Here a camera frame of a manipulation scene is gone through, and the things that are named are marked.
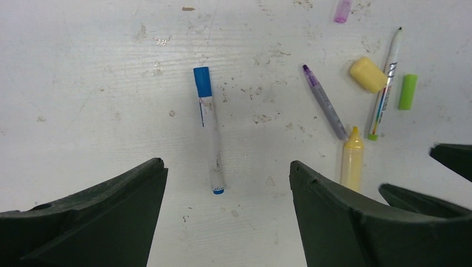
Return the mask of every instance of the purple marker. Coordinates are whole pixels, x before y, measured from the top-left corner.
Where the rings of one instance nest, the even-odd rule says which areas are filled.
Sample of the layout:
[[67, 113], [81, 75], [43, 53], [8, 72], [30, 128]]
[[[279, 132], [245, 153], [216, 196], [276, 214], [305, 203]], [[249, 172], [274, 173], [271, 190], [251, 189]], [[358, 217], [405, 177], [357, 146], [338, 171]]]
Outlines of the purple marker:
[[340, 0], [335, 14], [335, 22], [345, 23], [351, 13], [352, 0]]
[[346, 129], [342, 125], [338, 114], [336, 114], [335, 108], [333, 107], [333, 104], [331, 104], [331, 101], [328, 99], [328, 96], [326, 95], [323, 87], [321, 87], [321, 84], [318, 82], [313, 72], [311, 72], [307, 65], [303, 65], [303, 70], [305, 72], [305, 77], [307, 78], [308, 84], [310, 85], [310, 89], [313, 92], [314, 97], [318, 101], [319, 105], [321, 106], [321, 109], [323, 110], [324, 114], [328, 118], [331, 127], [333, 127], [336, 136], [341, 141], [347, 141], [349, 135], [347, 134]]

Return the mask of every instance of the blue marker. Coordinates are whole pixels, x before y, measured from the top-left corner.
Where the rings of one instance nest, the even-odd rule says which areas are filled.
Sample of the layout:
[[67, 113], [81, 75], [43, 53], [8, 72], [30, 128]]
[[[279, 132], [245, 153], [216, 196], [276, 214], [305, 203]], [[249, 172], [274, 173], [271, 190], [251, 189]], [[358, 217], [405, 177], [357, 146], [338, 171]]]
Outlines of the blue marker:
[[212, 85], [208, 67], [194, 68], [196, 90], [200, 102], [201, 124], [205, 130], [207, 150], [206, 156], [209, 165], [210, 184], [215, 195], [224, 192], [223, 172], [220, 158], [220, 137], [217, 128], [215, 104], [213, 102]]

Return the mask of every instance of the stain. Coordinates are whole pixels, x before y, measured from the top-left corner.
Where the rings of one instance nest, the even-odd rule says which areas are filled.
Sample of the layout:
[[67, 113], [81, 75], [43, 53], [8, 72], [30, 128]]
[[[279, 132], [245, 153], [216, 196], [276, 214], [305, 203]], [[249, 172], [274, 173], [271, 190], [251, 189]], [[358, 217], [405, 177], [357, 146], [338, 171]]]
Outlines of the stain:
[[287, 195], [286, 193], [274, 192], [272, 193], [272, 198], [276, 199], [276, 198], [279, 198], [281, 196], [286, 196], [286, 195]]
[[270, 102], [270, 103], [272, 103], [272, 104], [275, 103], [275, 100], [273, 99], [273, 94], [272, 94], [271, 91], [269, 91], [269, 94], [267, 94], [267, 96], [264, 97], [264, 99], [262, 99], [262, 102], [264, 102], [264, 103]]
[[228, 102], [228, 100], [229, 100], [228, 94], [227, 94], [226, 91], [224, 90], [224, 87], [219, 85], [218, 88], [220, 88], [221, 91], [223, 92], [223, 103]]
[[252, 29], [251, 29], [251, 28], [249, 28], [249, 26], [248, 26], [248, 24], [247, 24], [247, 23], [243, 23], [243, 25], [244, 25], [246, 28], [248, 28], [250, 31], [252, 31]]
[[378, 39], [375, 44], [370, 43], [366, 36], [361, 37], [361, 44], [367, 53], [375, 54], [380, 49], [381, 40]]
[[300, 5], [306, 10], [310, 10], [313, 8], [313, 4], [309, 0], [293, 0], [293, 5]]
[[115, 113], [115, 119], [117, 121], [121, 121], [121, 113], [119, 113], [119, 112]]
[[233, 215], [233, 217], [235, 217], [235, 218], [239, 217], [239, 214], [236, 210], [232, 210], [231, 215]]
[[260, 95], [260, 93], [262, 93], [262, 87], [257, 87], [257, 89], [255, 90], [255, 94], [256, 95]]
[[272, 179], [272, 177], [269, 176], [269, 178], [267, 178], [265, 184], [268, 185], [268, 186], [275, 186], [276, 182], [274, 182], [274, 179]]
[[160, 63], [156, 61], [154, 64], [153, 76], [161, 76], [162, 74], [163, 74], [163, 71], [160, 67]]
[[282, 44], [277, 43], [276, 45], [272, 45], [269, 47], [267, 51], [265, 49], [262, 50], [262, 52], [257, 53], [253, 57], [254, 65], [255, 66], [266, 66], [269, 65], [270, 63], [273, 63], [273, 60], [277, 60], [278, 58], [285, 57], [285, 56], [291, 56], [291, 53], [287, 53], [282, 50]]
[[353, 3], [351, 7], [351, 14], [359, 15], [357, 17], [357, 21], [361, 21], [362, 18], [372, 17], [372, 13], [370, 11], [370, 5], [372, 1], [370, 0], [357, 0], [356, 3]]
[[46, 122], [46, 119], [43, 116], [38, 116], [36, 121], [37, 122]]
[[146, 26], [141, 23], [141, 29], [134, 36], [138, 42], [142, 42], [147, 39], [148, 35], [146, 34]]
[[266, 116], [266, 115], [254, 115], [252, 116], [252, 120], [254, 121], [255, 124], [258, 124], [260, 122], [266, 123], [272, 120], [272, 117]]
[[278, 245], [279, 244], [279, 232], [278, 231], [276, 231], [275, 236], [276, 236], [276, 239], [274, 240], [274, 244]]
[[265, 13], [266, 16], [271, 16], [272, 14], [270, 13], [272, 10], [267, 9], [265, 6], [265, 3], [262, 2], [262, 0], [257, 0], [257, 6], [259, 6], [260, 10]]
[[113, 73], [113, 70], [111, 69], [110, 65], [106, 65], [106, 68], [104, 68], [103, 73]]

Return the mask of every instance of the white marker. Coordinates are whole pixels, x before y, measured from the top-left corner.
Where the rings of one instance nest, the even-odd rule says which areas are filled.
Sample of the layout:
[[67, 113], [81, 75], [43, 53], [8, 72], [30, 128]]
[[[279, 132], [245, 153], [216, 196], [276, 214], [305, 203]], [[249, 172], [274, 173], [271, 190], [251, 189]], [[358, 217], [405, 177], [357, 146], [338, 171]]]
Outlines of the white marker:
[[387, 58], [385, 69], [383, 71], [388, 78], [387, 85], [382, 91], [378, 93], [377, 104], [375, 104], [375, 110], [373, 111], [372, 124], [370, 126], [368, 135], [368, 139], [372, 141], [377, 141], [378, 135], [380, 134], [382, 118], [389, 102], [390, 90], [392, 89], [392, 80], [394, 79], [395, 69], [397, 69], [398, 52], [400, 50], [400, 44], [402, 40], [401, 36], [402, 34], [400, 27], [395, 34], [394, 39], [392, 40], [389, 57]]
[[215, 104], [213, 103], [212, 85], [208, 67], [194, 68], [196, 90], [200, 98], [201, 124], [206, 136], [206, 156], [209, 165], [210, 184], [215, 195], [224, 192], [223, 172], [220, 158], [220, 136], [217, 127]]

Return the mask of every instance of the yellow highlighter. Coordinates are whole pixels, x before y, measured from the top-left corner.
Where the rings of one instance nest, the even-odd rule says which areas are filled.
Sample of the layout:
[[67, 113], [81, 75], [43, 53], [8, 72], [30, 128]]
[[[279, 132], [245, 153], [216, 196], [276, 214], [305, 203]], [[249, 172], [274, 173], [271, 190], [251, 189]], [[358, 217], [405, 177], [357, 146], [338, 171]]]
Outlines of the yellow highlighter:
[[359, 192], [362, 177], [364, 143], [356, 126], [342, 151], [341, 185]]

